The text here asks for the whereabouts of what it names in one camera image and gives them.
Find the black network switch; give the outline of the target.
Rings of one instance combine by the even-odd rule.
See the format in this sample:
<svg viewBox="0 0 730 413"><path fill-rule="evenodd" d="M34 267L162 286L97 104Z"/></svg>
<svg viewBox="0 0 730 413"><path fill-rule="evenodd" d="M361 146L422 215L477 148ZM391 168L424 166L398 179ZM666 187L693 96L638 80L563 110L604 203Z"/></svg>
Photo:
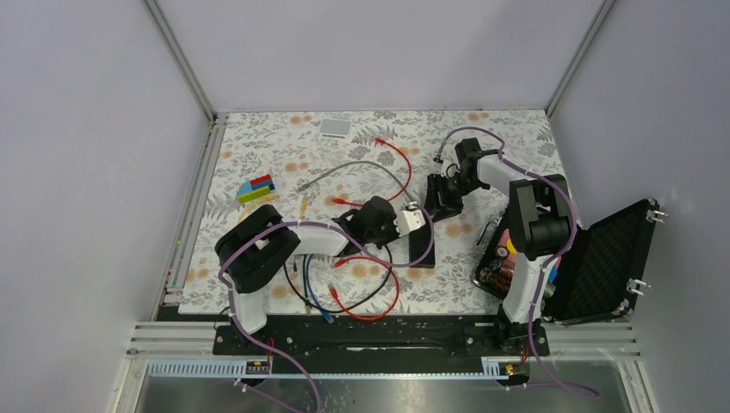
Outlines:
<svg viewBox="0 0 730 413"><path fill-rule="evenodd" d="M431 226L428 222L422 228L408 234L409 261L415 262L419 257L425 255L425 258L413 265L414 268L435 268L436 254L434 246L429 248L431 240Z"/></svg>

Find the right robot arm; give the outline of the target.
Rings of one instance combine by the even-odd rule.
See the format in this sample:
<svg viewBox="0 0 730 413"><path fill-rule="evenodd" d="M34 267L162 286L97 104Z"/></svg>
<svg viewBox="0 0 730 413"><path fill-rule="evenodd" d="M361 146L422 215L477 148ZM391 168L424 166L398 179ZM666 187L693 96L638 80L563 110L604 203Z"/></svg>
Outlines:
<svg viewBox="0 0 730 413"><path fill-rule="evenodd" d="M577 235L566 179L526 170L507 159L503 149L482 150L477 139L462 140L455 151L460 166L453 176L428 175L425 207L438 222L460 214L463 197L478 188L508 197L507 229L517 262L493 341L502 353L515 354L534 340L548 272Z"/></svg>

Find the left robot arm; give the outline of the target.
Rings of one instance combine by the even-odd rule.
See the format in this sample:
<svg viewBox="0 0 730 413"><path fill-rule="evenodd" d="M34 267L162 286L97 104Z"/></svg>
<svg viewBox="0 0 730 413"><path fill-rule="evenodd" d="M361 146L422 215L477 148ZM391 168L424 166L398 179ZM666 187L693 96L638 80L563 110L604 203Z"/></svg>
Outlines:
<svg viewBox="0 0 730 413"><path fill-rule="evenodd" d="M372 244L378 248L404 235L393 205L375 196L358 209L324 221L286 221L264 204L215 244L221 282L229 294L234 342L248 354L267 342L263 289L290 256L349 257Z"/></svg>

